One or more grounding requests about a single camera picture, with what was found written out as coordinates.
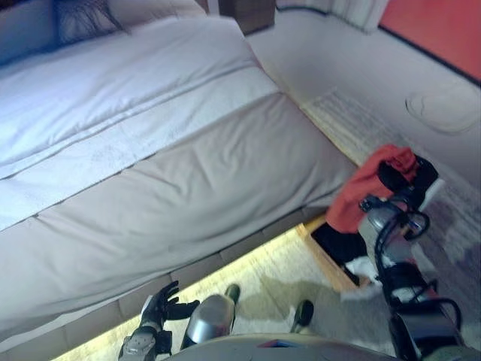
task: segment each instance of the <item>white curtain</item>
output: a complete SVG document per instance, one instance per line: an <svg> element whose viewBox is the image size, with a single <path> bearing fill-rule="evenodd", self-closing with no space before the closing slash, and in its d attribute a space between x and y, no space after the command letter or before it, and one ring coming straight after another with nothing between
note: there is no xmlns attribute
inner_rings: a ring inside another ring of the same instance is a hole
<svg viewBox="0 0 481 361"><path fill-rule="evenodd" d="M334 15L370 32L377 28L389 0L277 0L279 9L306 7Z"/></svg>

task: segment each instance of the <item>bedside table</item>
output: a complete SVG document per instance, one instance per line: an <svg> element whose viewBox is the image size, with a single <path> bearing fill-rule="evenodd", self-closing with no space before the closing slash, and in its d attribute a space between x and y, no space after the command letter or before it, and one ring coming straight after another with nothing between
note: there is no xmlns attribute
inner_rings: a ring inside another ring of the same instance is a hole
<svg viewBox="0 0 481 361"><path fill-rule="evenodd" d="M244 34L274 24L276 0L219 0L221 15L233 17Z"/></svg>

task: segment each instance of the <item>red towel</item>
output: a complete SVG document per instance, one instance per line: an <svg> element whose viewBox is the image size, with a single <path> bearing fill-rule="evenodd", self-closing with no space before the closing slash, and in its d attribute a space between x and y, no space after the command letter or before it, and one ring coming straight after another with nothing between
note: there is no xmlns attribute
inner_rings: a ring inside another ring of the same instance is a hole
<svg viewBox="0 0 481 361"><path fill-rule="evenodd" d="M340 233L357 233L359 222L365 213L359 208L359 202L368 194L378 197L390 197L388 190L377 177L377 169L382 161L402 173L408 182L416 176L418 163L409 147L383 145L376 150L366 163L349 179L340 191L340 195L328 209L325 216L329 226Z"/></svg>

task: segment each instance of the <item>carpet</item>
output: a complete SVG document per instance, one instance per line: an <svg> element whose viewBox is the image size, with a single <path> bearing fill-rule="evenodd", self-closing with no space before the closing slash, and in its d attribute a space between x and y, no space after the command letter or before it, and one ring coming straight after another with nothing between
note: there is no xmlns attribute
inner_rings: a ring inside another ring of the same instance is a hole
<svg viewBox="0 0 481 361"><path fill-rule="evenodd" d="M481 196L442 160L397 133L369 108L337 89L301 109L355 164L381 145L409 146L430 160L446 186L425 209L431 228L413 246L426 278L440 282L439 294L454 299L465 319L462 335L481 349Z"/></svg>

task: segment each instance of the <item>white duvet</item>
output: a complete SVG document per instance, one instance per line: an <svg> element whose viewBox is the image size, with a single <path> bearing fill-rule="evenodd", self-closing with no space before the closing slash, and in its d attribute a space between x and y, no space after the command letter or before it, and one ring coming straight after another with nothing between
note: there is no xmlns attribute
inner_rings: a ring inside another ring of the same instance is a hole
<svg viewBox="0 0 481 361"><path fill-rule="evenodd" d="M222 99L226 81L239 84L235 99ZM0 230L276 91L237 24L207 17L0 70Z"/></svg>
<svg viewBox="0 0 481 361"><path fill-rule="evenodd" d="M0 72L0 178L220 74L255 65L225 23L171 18Z"/></svg>

